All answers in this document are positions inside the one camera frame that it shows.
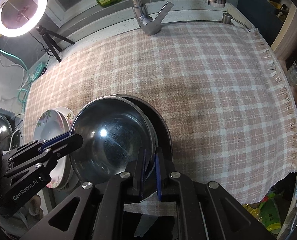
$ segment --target screw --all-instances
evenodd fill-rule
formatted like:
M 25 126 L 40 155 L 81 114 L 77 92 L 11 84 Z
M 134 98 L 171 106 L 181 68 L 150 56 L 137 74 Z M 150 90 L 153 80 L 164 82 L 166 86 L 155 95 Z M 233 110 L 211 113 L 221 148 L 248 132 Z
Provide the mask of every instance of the screw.
M 173 171 L 170 173 L 170 176 L 173 178 L 173 179 L 177 179 L 181 176 L 181 173 L 177 172 L 177 171 Z
M 131 174 L 130 174 L 129 172 L 127 172 L 127 171 L 124 171 L 124 172 L 122 172 L 122 173 L 120 174 L 121 178 L 124 178 L 124 179 L 129 178 L 130 175 L 131 175 Z
M 84 182 L 83 184 L 82 184 L 82 188 L 83 189 L 89 189 L 89 188 L 92 188 L 92 183 L 90 183 L 90 182 Z
M 210 181 L 209 182 L 209 187 L 212 189 L 217 189 L 218 188 L 218 183 L 216 181 Z

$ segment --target countertop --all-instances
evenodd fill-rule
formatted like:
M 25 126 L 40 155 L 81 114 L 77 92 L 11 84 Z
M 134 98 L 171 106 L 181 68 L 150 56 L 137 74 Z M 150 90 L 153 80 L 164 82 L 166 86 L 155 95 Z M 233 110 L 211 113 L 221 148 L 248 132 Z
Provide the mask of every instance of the countertop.
M 235 19 L 248 26 L 249 29 L 254 28 L 250 21 L 230 3 L 226 3 L 224 8 L 215 8 L 206 4 L 205 0 L 169 1 L 173 3 L 174 6 L 162 21 L 163 24 L 182 21 L 221 21 L 223 12 L 228 12 Z M 149 14 L 155 17 L 165 3 L 166 1 L 158 1 L 146 4 Z M 234 20 L 232 20 L 232 24 L 240 26 L 239 23 Z M 59 45 L 61 48 L 65 49 L 59 53 L 59 56 L 61 59 L 65 59 L 73 53 L 92 45 L 94 42 L 138 28 L 139 26 L 132 8 L 121 10 L 96 20 L 69 35 L 67 38 L 74 41 L 75 44 L 69 46 L 70 44 L 67 42 L 61 41 Z M 44 54 L 30 70 L 33 71 L 40 62 L 47 62 L 47 60 L 48 55 Z M 57 64 L 57 60 L 52 57 L 47 68 L 51 69 Z

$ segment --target faucet handle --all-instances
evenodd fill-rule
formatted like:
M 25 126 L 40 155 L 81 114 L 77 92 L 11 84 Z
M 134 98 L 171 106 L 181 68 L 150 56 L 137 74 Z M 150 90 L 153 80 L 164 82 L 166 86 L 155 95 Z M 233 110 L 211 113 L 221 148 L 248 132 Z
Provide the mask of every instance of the faucet handle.
M 140 16 L 139 18 L 137 18 L 139 26 L 148 35 L 154 35 L 158 33 L 161 30 L 162 20 L 165 18 L 165 16 L 168 14 L 168 12 L 172 9 L 173 6 L 174 4 L 172 4 L 171 2 L 167 2 L 154 19 L 151 18 L 149 15 Z M 137 15 L 137 12 L 138 12 L 137 10 L 138 8 L 133 7 L 133 11 L 135 15 Z
M 162 20 L 165 18 L 165 16 L 169 13 L 169 11 L 172 9 L 172 7 L 174 6 L 174 4 L 172 4 L 171 2 L 167 2 L 163 8 L 160 10 L 160 12 L 158 13 L 158 15 L 156 15 L 156 17 L 154 18 L 154 22 L 161 24 Z

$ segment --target cable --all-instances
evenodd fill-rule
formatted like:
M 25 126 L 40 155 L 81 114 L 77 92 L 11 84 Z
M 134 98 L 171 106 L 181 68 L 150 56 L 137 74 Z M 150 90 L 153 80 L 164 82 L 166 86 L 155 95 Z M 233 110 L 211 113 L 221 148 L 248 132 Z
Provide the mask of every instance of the cable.
M 31 36 L 32 36 L 38 43 L 40 43 L 40 44 L 42 45 L 43 49 L 41 49 L 41 51 L 47 53 L 47 55 L 48 55 L 48 57 L 49 57 L 48 60 L 47 60 L 46 65 L 45 65 L 45 67 L 47 67 L 47 64 L 49 63 L 50 58 L 53 57 L 54 54 L 52 53 L 52 51 L 51 51 L 49 48 L 45 48 L 44 45 L 43 45 L 43 43 L 40 42 L 37 38 L 35 38 L 31 32 L 29 32 L 29 34 L 30 34 L 30 35 L 31 35 Z
M 24 115 L 24 113 L 23 114 L 17 114 L 16 116 L 14 116 L 14 118 L 12 118 L 12 119 L 14 119 L 15 120 L 15 118 L 17 117 L 17 116 L 19 116 L 19 115 Z
M 18 132 L 22 127 L 23 127 L 23 125 L 24 125 L 24 122 L 23 122 L 23 124 L 22 124 L 22 126 L 21 127 L 19 127 L 18 129 L 16 129 L 13 133 L 12 133 L 12 136 L 11 136 L 11 140 L 10 140 L 10 147 L 9 147 L 9 151 L 11 150 L 11 148 L 12 148 L 12 140 L 13 140 L 13 136 L 15 135 L 15 133 L 16 132 Z
M 21 120 L 21 121 L 15 126 L 15 129 L 17 129 L 18 125 L 19 125 L 22 121 L 23 121 L 23 120 Z M 1 143 L 2 141 L 4 141 L 6 138 L 12 136 L 12 134 L 13 134 L 13 133 L 11 133 L 11 134 L 5 136 L 2 140 L 0 140 L 0 143 Z
M 8 66 L 4 66 L 3 63 L 2 63 L 1 57 L 0 57 L 0 63 L 1 63 L 1 65 L 2 65 L 2 67 L 19 66 L 19 67 L 23 70 L 23 78 L 22 78 L 22 83 L 21 83 L 21 85 L 23 84 L 23 80 L 24 80 L 24 76 L 25 76 L 25 70 L 24 70 L 24 68 L 23 68 L 21 65 L 19 65 L 19 64 L 11 64 L 11 65 L 8 65 Z
M 32 36 L 38 43 L 40 43 L 40 44 L 42 45 L 42 47 L 43 47 L 43 49 L 41 49 L 42 52 L 46 52 L 50 57 L 53 56 L 53 53 L 52 53 L 52 55 L 49 53 L 49 52 L 52 52 L 49 48 L 45 48 L 44 45 L 43 45 L 43 43 L 40 42 L 37 38 L 35 38 L 31 32 L 29 32 L 29 34 L 30 34 L 30 35 L 31 35 L 31 36 Z
M 2 53 L 2 54 L 4 54 L 4 55 L 7 55 L 7 56 L 10 56 L 10 57 L 13 57 L 13 58 L 19 60 L 19 61 L 23 64 L 23 67 L 25 68 L 26 72 L 28 73 L 28 81 L 29 81 L 28 90 L 30 90 L 30 88 L 31 88 L 31 83 L 32 83 L 32 82 L 31 82 L 31 78 L 30 78 L 30 76 L 29 76 L 29 70 L 28 70 L 26 64 L 23 62 L 23 60 L 21 60 L 21 59 L 20 59 L 19 57 L 17 57 L 17 56 L 14 56 L 13 54 L 10 54 L 10 53 L 7 53 L 7 52 L 3 51 L 2 49 L 0 49 L 0 53 Z M 26 103 L 27 98 L 28 98 L 28 95 L 29 95 L 28 90 L 23 89 L 24 86 L 25 86 L 25 84 L 22 86 L 22 88 L 19 90 L 19 92 L 18 92 L 18 94 L 17 94 L 17 99 L 22 103 L 22 111 L 23 111 L 23 112 L 24 112 L 24 109 L 25 109 L 25 103 Z M 23 96 L 23 99 L 20 100 L 20 93 L 21 93 L 22 91 L 25 91 L 25 94 L 24 94 L 24 96 Z

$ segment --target glass cup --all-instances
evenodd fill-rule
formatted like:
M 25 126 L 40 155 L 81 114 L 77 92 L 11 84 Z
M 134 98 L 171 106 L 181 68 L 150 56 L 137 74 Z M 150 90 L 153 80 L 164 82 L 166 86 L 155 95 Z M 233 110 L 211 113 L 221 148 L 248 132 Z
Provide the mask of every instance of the glass cup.
M 286 73 L 287 81 L 289 82 L 290 86 L 295 87 L 297 86 L 297 61 L 295 60 L 293 65 L 289 68 Z

